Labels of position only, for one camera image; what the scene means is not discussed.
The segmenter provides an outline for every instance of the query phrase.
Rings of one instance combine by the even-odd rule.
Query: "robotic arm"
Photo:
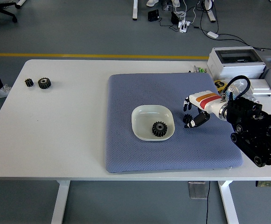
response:
[[[211,91],[195,93],[184,101],[184,111],[196,106],[199,115],[192,118],[186,114],[183,118],[185,128],[198,127],[215,114],[221,120],[229,122],[234,130],[231,140],[258,167],[271,165],[271,115],[262,111],[262,105],[238,95],[229,101]]]

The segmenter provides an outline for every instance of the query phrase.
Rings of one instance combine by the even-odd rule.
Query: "gray floor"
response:
[[[190,8],[197,1],[186,3]],[[147,21],[147,12],[159,9],[161,24],[171,25],[170,12],[161,11],[160,4],[148,8],[146,1],[139,1],[138,20],[133,21],[132,6],[132,0],[27,0],[19,10],[8,8],[18,23],[0,14],[0,53],[138,55],[135,60],[142,60],[144,55],[208,56],[213,47],[244,46],[211,40],[193,26],[181,34]],[[271,48],[268,0],[216,0],[215,7],[218,33]],[[196,14],[194,25],[199,27],[201,12]],[[188,12],[188,19],[193,18]],[[217,31],[217,23],[205,14],[202,27]],[[271,50],[258,53],[271,55]],[[3,83],[12,86],[24,63],[34,58],[44,57],[0,56]],[[240,223],[271,223],[271,188],[256,188],[254,182],[234,182],[230,188]],[[55,181],[0,180],[0,224],[50,223],[57,189]],[[189,198],[187,182],[72,182],[64,223],[199,224],[206,222],[206,211],[206,200]],[[208,223],[226,223],[217,182],[211,182]]]

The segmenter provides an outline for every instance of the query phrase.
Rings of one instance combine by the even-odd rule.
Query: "small black gear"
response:
[[[157,121],[152,126],[152,132],[157,137],[162,137],[167,133],[167,125],[161,121]]]
[[[188,113],[188,114],[185,114],[185,116],[183,117],[183,122],[185,124],[189,124],[190,121],[193,120],[193,117]]]
[[[38,84],[41,89],[47,89],[51,86],[51,81],[49,78],[40,78]]]
[[[28,87],[31,87],[34,85],[33,83],[33,80],[31,78],[28,78],[27,80],[25,80],[25,84],[28,86]]]

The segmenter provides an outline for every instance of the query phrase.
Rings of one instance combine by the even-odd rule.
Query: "white bowl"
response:
[[[167,133],[157,137],[152,133],[155,122],[161,121],[167,125]],[[161,105],[142,105],[136,107],[131,115],[132,130],[136,137],[144,141],[164,141],[174,133],[174,119],[169,109]]]

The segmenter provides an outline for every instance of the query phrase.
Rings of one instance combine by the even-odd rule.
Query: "yellow line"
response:
[[[81,58],[137,58],[137,59],[193,59],[208,60],[207,56],[168,56],[168,55],[83,55],[83,54],[21,54],[0,53],[0,57],[81,57]]]

